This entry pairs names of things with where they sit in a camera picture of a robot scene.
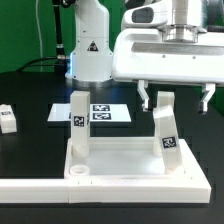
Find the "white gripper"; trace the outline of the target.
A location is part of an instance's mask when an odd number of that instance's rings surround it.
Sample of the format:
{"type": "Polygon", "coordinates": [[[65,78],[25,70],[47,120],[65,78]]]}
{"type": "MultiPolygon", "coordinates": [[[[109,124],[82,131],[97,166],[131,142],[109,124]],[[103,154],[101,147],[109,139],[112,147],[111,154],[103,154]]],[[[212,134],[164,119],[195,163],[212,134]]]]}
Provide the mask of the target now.
{"type": "Polygon", "coordinates": [[[204,115],[216,85],[224,86],[224,33],[200,34],[197,43],[187,43],[165,42],[157,29],[126,29],[116,39],[112,77],[123,82],[139,80],[137,91],[144,111],[150,109],[147,81],[203,84],[198,112],[204,115]]]}

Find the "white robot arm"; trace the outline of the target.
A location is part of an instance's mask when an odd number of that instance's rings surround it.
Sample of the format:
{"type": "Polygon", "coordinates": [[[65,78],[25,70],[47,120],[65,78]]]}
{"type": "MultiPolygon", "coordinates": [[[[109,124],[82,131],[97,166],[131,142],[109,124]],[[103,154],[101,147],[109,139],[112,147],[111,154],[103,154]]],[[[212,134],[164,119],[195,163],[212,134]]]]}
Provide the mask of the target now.
{"type": "Polygon", "coordinates": [[[125,0],[115,46],[109,12],[99,0],[54,0],[75,6],[76,44],[65,77],[86,86],[111,79],[135,82],[145,111],[151,83],[200,85],[199,112],[224,86],[224,33],[207,30],[209,0],[125,0]]]}

